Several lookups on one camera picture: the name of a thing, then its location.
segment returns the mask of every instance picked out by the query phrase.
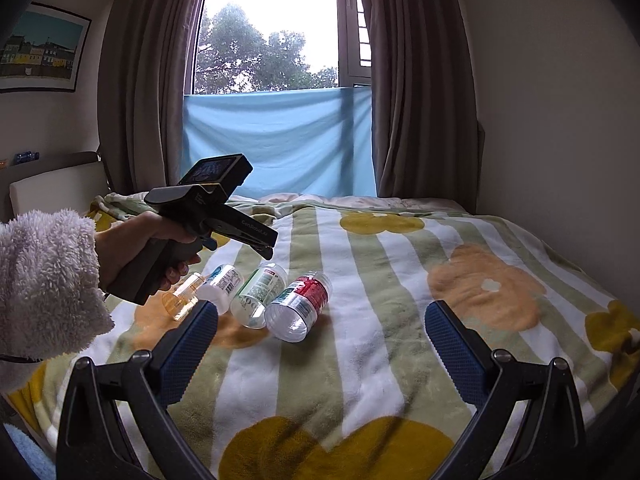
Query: blue cloth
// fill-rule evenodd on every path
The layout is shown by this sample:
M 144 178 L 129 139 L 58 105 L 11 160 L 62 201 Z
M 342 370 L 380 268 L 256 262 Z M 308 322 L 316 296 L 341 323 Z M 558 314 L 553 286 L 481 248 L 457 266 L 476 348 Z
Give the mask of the blue cloth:
M 38 478 L 40 480 L 55 480 L 56 467 L 44 451 L 15 426 L 5 424 L 4 428 L 11 437 L 11 440 L 14 441 L 15 447 L 20 451 L 25 462 L 29 465 L 32 471 L 36 473 Z
M 254 167 L 235 194 L 376 196 L 371 88 L 185 96 L 182 174 L 233 153 Z

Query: headboard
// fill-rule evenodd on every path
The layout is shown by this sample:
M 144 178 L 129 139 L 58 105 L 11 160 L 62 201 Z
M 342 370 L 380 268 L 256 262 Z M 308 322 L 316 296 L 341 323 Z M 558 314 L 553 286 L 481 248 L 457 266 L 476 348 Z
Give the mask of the headboard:
M 0 222 L 8 222 L 14 218 L 14 210 L 9 198 L 9 184 L 12 182 L 47 173 L 47 171 L 89 164 L 97 160 L 98 155 L 95 152 L 67 153 L 65 155 L 45 156 L 40 160 L 25 162 L 24 164 L 9 166 L 4 170 L 0 170 Z

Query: curtain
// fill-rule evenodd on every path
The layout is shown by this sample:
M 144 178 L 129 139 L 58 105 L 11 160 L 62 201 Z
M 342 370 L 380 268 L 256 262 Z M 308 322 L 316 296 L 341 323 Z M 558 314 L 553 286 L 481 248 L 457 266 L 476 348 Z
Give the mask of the curtain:
M 458 0 L 362 0 L 372 49 L 378 195 L 476 210 L 479 139 Z
M 114 0 L 98 72 L 100 155 L 121 194 L 176 184 L 202 0 Z

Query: clear plastic bottle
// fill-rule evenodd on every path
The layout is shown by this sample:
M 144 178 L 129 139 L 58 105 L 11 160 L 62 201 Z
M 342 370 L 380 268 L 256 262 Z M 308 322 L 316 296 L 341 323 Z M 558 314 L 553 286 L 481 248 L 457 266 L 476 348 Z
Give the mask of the clear plastic bottle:
M 302 341 L 322 314 L 332 291 L 331 281 L 322 272 L 303 274 L 267 306 L 264 319 L 269 332 L 287 343 Z
M 287 273 L 281 266 L 261 264 L 231 302 L 231 313 L 247 328 L 264 328 L 265 307 L 284 290 L 286 281 Z
M 244 278 L 233 265 L 220 265 L 214 270 L 207 281 L 196 290 L 199 300 L 213 303 L 218 309 L 218 315 L 222 316 L 231 305 L 231 300 L 244 283 Z
M 174 290 L 169 290 L 162 295 L 162 304 L 176 321 L 186 316 L 193 306 L 198 303 L 196 290 L 206 282 L 204 276 L 194 272 L 178 285 Z

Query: framed picture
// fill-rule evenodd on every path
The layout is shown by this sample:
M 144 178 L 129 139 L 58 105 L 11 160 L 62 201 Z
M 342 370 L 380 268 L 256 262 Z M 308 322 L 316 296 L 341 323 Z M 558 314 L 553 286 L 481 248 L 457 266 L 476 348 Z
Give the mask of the framed picture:
M 31 4 L 0 45 L 0 92 L 75 92 L 91 20 Z

